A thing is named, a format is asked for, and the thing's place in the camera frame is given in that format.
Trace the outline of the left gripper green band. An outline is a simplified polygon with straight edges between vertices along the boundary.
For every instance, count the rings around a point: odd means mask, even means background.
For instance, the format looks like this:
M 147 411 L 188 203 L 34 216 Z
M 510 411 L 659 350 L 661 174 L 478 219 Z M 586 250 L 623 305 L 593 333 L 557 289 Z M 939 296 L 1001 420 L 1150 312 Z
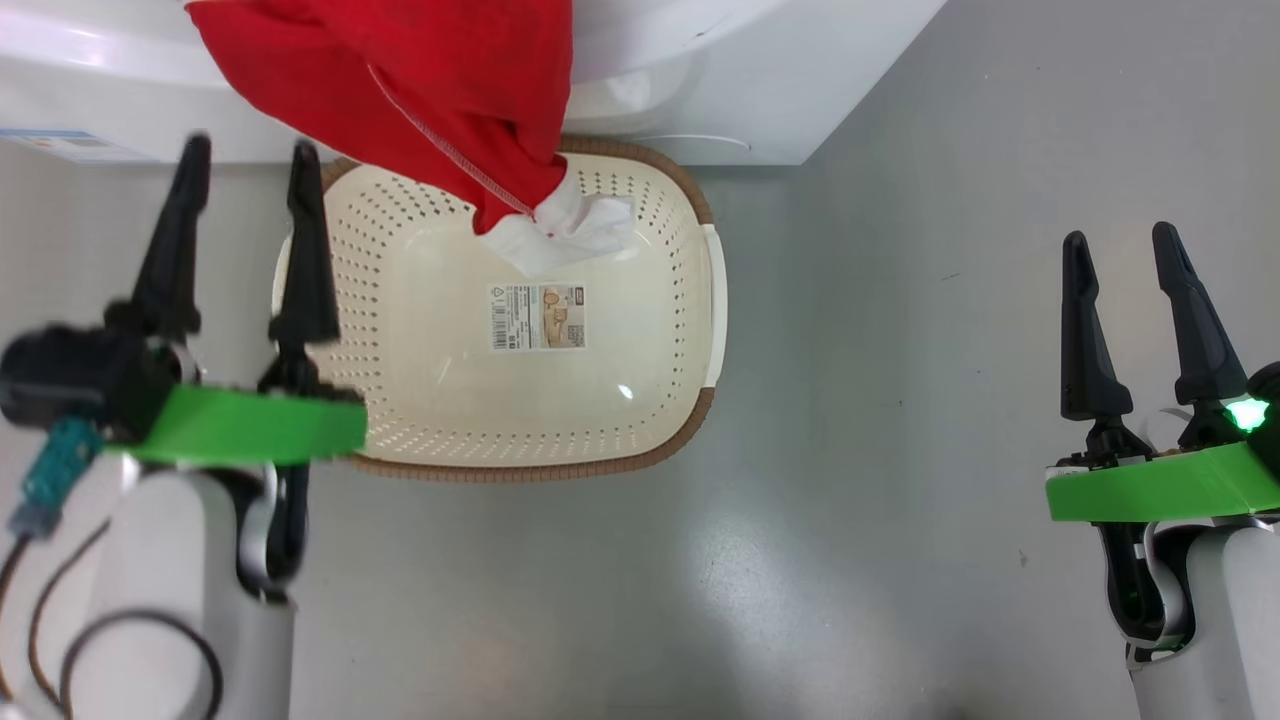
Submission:
M 175 345 L 200 333 L 197 229 L 209 200 L 211 151 L 207 135 L 187 138 L 132 295 L 108 305 L 105 325 Z M 307 348 L 339 341 L 340 318 L 323 165 L 308 141 L 294 143 L 285 201 L 293 231 L 280 305 L 268 327 L 276 356 L 259 391 L 317 393 L 323 383 Z M 143 441 L 110 443 L 106 450 L 168 465 L 296 466 L 355 454 L 364 447 L 367 425 L 360 401 L 178 386 Z

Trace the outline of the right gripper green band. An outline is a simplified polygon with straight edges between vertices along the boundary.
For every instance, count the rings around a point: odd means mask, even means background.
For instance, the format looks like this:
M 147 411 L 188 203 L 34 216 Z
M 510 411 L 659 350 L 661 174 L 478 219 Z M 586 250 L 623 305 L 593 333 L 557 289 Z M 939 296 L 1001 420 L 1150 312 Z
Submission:
M 1243 396 L 1245 372 L 1178 228 L 1155 223 L 1152 245 L 1158 286 L 1172 313 L 1180 366 L 1176 401 L 1196 405 Z M 1062 242 L 1060 343 L 1060 414 L 1070 421 L 1134 410 L 1129 388 L 1115 374 L 1098 296 L 1087 237 L 1074 231 Z M 1277 405 L 1230 404 L 1228 416 L 1244 421 L 1244 441 L 1106 469 L 1048 468 L 1044 492 L 1051 518 L 1161 523 L 1277 515 Z

